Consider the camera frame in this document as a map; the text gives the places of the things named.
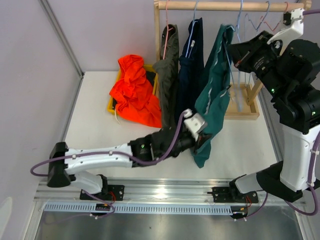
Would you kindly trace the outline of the teal green shorts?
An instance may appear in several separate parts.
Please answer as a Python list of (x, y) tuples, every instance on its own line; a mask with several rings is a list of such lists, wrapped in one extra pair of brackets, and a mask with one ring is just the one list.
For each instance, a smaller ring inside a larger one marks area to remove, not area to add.
[(204, 142), (192, 154), (195, 164), (200, 169), (210, 158), (211, 141), (223, 128), (230, 102), (231, 70), (227, 47), (232, 43), (233, 36), (234, 27), (232, 25), (222, 24), (220, 26), (200, 78), (203, 89), (195, 102), (195, 109), (205, 120), (207, 126), (201, 135), (204, 137)]

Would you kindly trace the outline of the blue hanger with teal shorts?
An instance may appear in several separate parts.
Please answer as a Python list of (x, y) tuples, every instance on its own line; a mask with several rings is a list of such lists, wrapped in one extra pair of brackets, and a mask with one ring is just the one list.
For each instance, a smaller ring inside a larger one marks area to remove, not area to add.
[[(240, 0), (240, 8), (238, 11), (235, 27), (230, 26), (230, 28), (233, 30), (233, 32), (236, 33), (236, 37), (237, 37), (239, 43), (241, 42), (239, 30), (240, 30), (240, 18), (241, 18), (241, 14), (242, 14), (242, 10), (243, 10), (243, 4), (244, 4), (244, 1)], [(229, 70), (230, 70), (230, 77), (231, 77), (231, 82), (232, 82), (232, 87), (233, 87), (233, 92), (234, 92), (234, 97), (235, 97), (236, 108), (237, 108), (237, 111), (239, 113), (241, 113), (242, 109), (243, 109), (243, 104), (241, 102), (242, 92), (240, 89), (240, 76), (241, 76), (241, 74), (240, 74), (240, 71), (238, 71), (237, 82), (235, 82), (230, 58), (228, 59), (228, 65), (229, 65)]]

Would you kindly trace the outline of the navy blue shorts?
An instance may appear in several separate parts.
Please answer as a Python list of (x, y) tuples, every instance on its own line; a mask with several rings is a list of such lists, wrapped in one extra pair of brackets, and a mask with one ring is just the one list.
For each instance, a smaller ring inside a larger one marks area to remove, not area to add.
[(195, 109), (195, 103), (201, 93), (200, 78), (204, 70), (203, 19), (190, 22), (188, 38), (179, 57), (178, 92), (174, 117), (178, 121), (186, 109)]

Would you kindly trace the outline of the orange shorts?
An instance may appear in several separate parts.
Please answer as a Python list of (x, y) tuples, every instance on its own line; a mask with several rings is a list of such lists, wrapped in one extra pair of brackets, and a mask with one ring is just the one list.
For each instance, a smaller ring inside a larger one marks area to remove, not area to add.
[(153, 94), (154, 87), (148, 81), (144, 59), (129, 54), (118, 59), (121, 71), (119, 80), (109, 95), (116, 100), (117, 115), (153, 128), (162, 127), (162, 112), (159, 99)]

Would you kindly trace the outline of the black shorts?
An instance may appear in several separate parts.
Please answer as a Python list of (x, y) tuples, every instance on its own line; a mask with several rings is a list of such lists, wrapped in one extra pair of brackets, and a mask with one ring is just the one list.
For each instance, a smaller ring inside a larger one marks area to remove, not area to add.
[(156, 86), (157, 74), (153, 71), (146, 71), (145, 76), (148, 82), (154, 88)]

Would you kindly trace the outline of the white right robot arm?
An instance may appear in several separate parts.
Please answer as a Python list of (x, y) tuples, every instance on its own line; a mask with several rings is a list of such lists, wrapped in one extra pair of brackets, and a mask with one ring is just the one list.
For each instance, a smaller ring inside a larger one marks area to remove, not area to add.
[(228, 46), (234, 66), (254, 73), (271, 94), (284, 139), (283, 160), (255, 173), (240, 176), (229, 185), (228, 196), (239, 202), (253, 191), (265, 191), (295, 202), (304, 190), (319, 187), (314, 166), (320, 141), (320, 92), (312, 86), (320, 71), (320, 49), (311, 41), (281, 40), (261, 32), (253, 39)]

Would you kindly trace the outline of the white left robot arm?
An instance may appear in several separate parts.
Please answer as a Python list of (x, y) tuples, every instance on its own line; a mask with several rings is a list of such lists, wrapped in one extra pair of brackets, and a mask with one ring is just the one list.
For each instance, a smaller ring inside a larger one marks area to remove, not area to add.
[(175, 136), (175, 129), (162, 128), (157, 132), (131, 140), (118, 146), (98, 149), (72, 149), (65, 142), (58, 142), (50, 153), (47, 186), (63, 188), (73, 186), (103, 200), (108, 196), (108, 180), (89, 170), (120, 167), (138, 168), (155, 165), (157, 160), (176, 158), (185, 150), (197, 150), (210, 138), (200, 133), (194, 138), (189, 130)]

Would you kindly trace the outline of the olive green shorts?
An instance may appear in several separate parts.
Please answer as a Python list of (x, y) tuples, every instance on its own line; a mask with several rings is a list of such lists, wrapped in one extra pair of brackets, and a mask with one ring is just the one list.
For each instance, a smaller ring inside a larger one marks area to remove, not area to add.
[(169, 24), (169, 34), (166, 47), (165, 59), (163, 59), (166, 29), (162, 32), (160, 60), (153, 69), (158, 74), (158, 91), (161, 108), (162, 127), (174, 127), (177, 92), (179, 87), (178, 64), (179, 64), (179, 33), (176, 24)]

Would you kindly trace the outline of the wooden clothes rack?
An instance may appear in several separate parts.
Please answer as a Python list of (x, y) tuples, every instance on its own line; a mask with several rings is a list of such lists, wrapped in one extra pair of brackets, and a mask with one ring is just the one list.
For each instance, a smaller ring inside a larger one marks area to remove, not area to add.
[[(311, 0), (299, 0), (297, 3), (267, 3), (261, 2), (222, 2), (210, 1), (200, 2), (195, 1), (154, 1), (154, 27), (155, 27), (155, 55), (156, 60), (161, 59), (161, 30), (160, 30), (160, 11), (175, 10), (175, 11), (222, 11), (222, 12), (278, 12), (293, 11), (295, 9), (310, 10), (312, 7)], [(260, 116), (256, 97), (263, 87), (263, 83), (257, 80), (252, 86), (250, 83), (239, 83), (239, 90), (233, 86), (231, 91), (235, 97), (240, 97), (235, 103), (230, 103), (225, 119), (227, 120), (256, 120)]]

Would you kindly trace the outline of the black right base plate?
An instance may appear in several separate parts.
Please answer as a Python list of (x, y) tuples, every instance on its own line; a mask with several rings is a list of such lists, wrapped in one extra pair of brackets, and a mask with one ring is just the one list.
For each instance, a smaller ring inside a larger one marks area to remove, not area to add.
[(253, 203), (259, 202), (256, 191), (239, 193), (237, 190), (228, 186), (215, 186), (207, 192), (213, 197), (215, 203)]

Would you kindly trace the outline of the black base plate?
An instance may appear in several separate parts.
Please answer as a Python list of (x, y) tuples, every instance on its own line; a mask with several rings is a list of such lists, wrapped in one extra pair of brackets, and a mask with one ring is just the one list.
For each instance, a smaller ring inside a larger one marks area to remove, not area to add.
[(79, 199), (86, 201), (103, 200), (103, 201), (123, 201), (125, 186), (124, 185), (107, 185), (107, 187), (88, 188), (89, 194), (84, 189), (81, 190)]
[(215, 203), (253, 203), (259, 202), (256, 191), (239, 193), (237, 190), (228, 186), (215, 186), (207, 192), (213, 197)]

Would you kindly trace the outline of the aluminium mounting rail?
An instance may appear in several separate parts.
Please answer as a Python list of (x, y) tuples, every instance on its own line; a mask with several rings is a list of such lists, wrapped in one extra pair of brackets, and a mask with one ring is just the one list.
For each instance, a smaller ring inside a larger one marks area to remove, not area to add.
[(263, 170), (277, 163), (275, 158), (209, 159), (198, 168), (189, 156), (167, 159), (155, 166), (90, 169), (102, 174), (111, 185), (123, 185), (121, 203), (126, 204), (204, 204), (213, 202), (213, 187), (227, 186), (244, 174)]

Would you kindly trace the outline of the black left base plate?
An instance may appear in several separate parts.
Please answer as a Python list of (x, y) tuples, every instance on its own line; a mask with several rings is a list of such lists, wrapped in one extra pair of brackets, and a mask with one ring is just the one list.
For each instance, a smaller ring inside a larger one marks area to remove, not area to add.
[(81, 190), (79, 199), (86, 201), (103, 200), (103, 201), (123, 201), (125, 186), (124, 185), (107, 185), (107, 187), (88, 188), (89, 194), (84, 189)]

